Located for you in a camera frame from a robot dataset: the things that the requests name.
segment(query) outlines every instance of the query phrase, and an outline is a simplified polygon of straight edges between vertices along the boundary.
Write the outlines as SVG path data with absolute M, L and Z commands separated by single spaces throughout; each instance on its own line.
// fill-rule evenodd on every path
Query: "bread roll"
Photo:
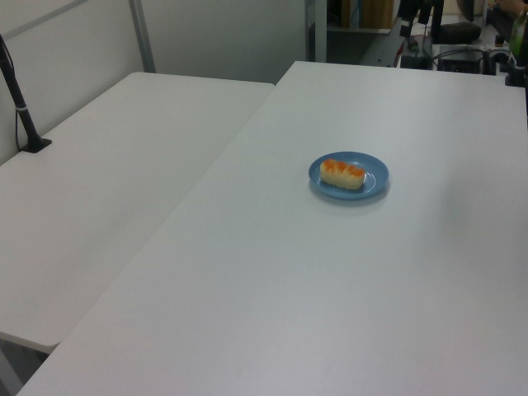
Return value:
M 320 177 L 325 183 L 348 190 L 358 190 L 365 181 L 365 169 L 329 158 L 321 163 Z

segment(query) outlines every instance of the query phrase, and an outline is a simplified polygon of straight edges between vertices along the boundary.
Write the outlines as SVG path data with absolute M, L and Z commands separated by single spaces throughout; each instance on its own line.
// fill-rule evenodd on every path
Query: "electronic device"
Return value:
M 482 55 L 479 52 L 456 52 L 456 45 L 442 45 L 440 54 L 447 54 L 438 59 L 436 69 L 441 72 L 480 74 Z

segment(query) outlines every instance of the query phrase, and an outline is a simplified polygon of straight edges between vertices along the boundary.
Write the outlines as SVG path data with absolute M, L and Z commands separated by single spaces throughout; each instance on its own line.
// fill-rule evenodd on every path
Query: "table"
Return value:
M 50 353 L 270 93 L 134 73 L 0 167 L 0 338 Z
M 295 63 L 21 396 L 526 394 L 526 145 L 498 78 Z

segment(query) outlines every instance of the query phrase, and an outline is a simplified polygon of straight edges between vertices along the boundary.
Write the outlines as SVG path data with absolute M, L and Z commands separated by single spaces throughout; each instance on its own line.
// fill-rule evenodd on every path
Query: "green bottle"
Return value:
M 525 27 L 526 27 L 526 13 L 521 12 L 519 17 L 515 19 L 513 22 L 513 27 L 511 29 L 511 36 L 510 36 L 510 51 L 513 54 L 513 56 L 518 56 L 521 52 L 521 42 L 522 42 L 522 36 L 525 33 Z

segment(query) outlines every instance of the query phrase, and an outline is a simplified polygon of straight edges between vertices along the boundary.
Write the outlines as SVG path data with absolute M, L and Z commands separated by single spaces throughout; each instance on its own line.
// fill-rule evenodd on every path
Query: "floor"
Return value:
M 311 32 L 310 39 L 309 57 L 313 59 L 313 32 Z M 331 64 L 393 67 L 394 57 L 402 41 L 399 36 L 399 22 L 394 25 L 388 35 L 329 31 L 327 61 Z M 10 342 L 0 341 L 0 349 L 23 384 L 29 380 L 47 357 L 45 354 Z M 10 387 L 0 380 L 0 396 L 15 396 L 8 392 L 8 388 Z

